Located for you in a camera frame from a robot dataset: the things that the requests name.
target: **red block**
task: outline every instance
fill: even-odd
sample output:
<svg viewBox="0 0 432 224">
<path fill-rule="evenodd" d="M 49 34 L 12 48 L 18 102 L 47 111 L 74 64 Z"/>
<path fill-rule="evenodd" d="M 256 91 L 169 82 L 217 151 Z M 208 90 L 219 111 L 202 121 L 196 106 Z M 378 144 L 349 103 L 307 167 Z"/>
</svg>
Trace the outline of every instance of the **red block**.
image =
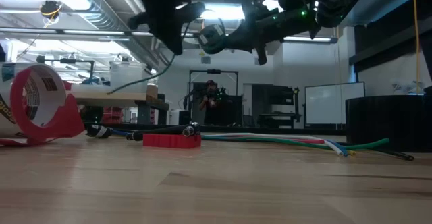
<svg viewBox="0 0 432 224">
<path fill-rule="evenodd" d="M 144 134 L 143 146 L 191 149 L 201 147 L 201 135 L 185 137 L 172 134 Z"/>
</svg>

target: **green cable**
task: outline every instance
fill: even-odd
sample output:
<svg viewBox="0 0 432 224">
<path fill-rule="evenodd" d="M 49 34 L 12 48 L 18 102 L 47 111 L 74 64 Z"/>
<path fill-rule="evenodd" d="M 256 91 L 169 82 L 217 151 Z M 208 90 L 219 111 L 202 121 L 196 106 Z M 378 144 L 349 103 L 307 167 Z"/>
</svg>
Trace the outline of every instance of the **green cable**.
<svg viewBox="0 0 432 224">
<path fill-rule="evenodd" d="M 294 140 L 284 140 L 284 139 L 280 139 L 280 138 L 262 138 L 262 137 L 226 138 L 226 137 L 217 137 L 217 136 L 202 136 L 202 138 L 203 138 L 203 140 L 230 140 L 230 141 L 239 141 L 239 142 L 258 140 L 258 141 L 264 141 L 264 142 L 278 142 L 278 143 L 290 144 L 290 145 L 294 145 L 294 146 L 305 146 L 305 147 L 310 147 L 310 148 L 331 150 L 331 148 L 326 146 L 326 145 L 307 144 L 307 143 L 303 143 L 303 142 L 297 142 Z M 389 138 L 384 138 L 382 140 L 378 140 L 376 142 L 372 142 L 372 143 L 368 143 L 368 144 L 355 145 L 355 146 L 345 146 L 345 149 L 346 150 L 367 150 L 367 149 L 372 149 L 372 148 L 387 144 L 388 142 L 389 142 Z"/>
</svg>

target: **sticker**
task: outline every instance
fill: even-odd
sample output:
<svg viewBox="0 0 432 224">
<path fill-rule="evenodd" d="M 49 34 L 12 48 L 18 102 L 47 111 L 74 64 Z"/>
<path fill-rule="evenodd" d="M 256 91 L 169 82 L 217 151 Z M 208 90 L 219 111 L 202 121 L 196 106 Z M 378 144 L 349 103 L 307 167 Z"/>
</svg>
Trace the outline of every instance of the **sticker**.
<svg viewBox="0 0 432 224">
<path fill-rule="evenodd" d="M 15 77 L 15 64 L 14 63 L 4 63 L 1 66 L 1 79 L 6 82 Z"/>
<path fill-rule="evenodd" d="M 95 137 L 99 138 L 99 137 L 103 136 L 103 134 L 105 134 L 106 131 L 107 131 L 107 128 L 101 127 L 101 130 L 99 130 L 99 132 L 97 132 Z"/>
<path fill-rule="evenodd" d="M 222 34 L 223 34 L 223 31 L 222 31 L 222 29 L 221 29 L 221 27 L 220 27 L 219 25 L 214 25 L 214 27 L 216 28 L 216 31 L 217 31 L 217 33 L 218 33 L 219 35 L 222 35 Z"/>
<path fill-rule="evenodd" d="M 33 80 L 33 78 L 29 78 L 26 85 L 26 98 L 27 98 L 27 106 L 39 106 L 39 90 L 36 85 L 36 82 Z"/>
<path fill-rule="evenodd" d="M 205 45 L 205 44 L 207 44 L 208 43 L 208 41 L 207 41 L 207 39 L 204 37 L 204 35 L 200 35 L 200 39 L 201 39 L 201 42 Z"/>
<path fill-rule="evenodd" d="M 11 123 L 16 124 L 12 111 L 0 95 L 0 113 Z"/>
<path fill-rule="evenodd" d="M 55 84 L 52 77 L 41 78 L 41 79 L 42 79 L 43 84 L 45 85 L 45 88 L 47 89 L 47 91 L 52 92 L 52 91 L 57 90 L 57 85 Z"/>
</svg>

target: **white container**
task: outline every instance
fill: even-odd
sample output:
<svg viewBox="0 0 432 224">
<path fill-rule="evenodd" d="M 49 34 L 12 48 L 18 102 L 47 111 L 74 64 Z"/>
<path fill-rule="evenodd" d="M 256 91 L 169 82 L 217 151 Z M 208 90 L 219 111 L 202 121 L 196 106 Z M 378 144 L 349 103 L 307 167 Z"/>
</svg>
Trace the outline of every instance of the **white container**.
<svg viewBox="0 0 432 224">
<path fill-rule="evenodd" d="M 143 63 L 122 63 L 119 61 L 111 61 L 111 89 L 114 90 L 124 84 L 141 80 L 149 77 L 145 72 L 145 64 Z M 121 89 L 118 92 L 133 92 L 133 93 L 146 93 L 147 83 L 140 82 L 126 88 Z"/>
</svg>

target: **tape roll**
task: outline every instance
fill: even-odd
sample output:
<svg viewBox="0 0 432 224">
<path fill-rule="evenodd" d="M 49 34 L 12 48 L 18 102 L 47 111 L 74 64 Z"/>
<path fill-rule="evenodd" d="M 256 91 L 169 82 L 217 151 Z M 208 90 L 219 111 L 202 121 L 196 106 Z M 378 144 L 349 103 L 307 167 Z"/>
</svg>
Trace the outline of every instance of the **tape roll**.
<svg viewBox="0 0 432 224">
<path fill-rule="evenodd" d="M 41 144 L 84 131 L 75 98 L 60 76 L 39 63 L 0 64 L 0 145 Z"/>
</svg>

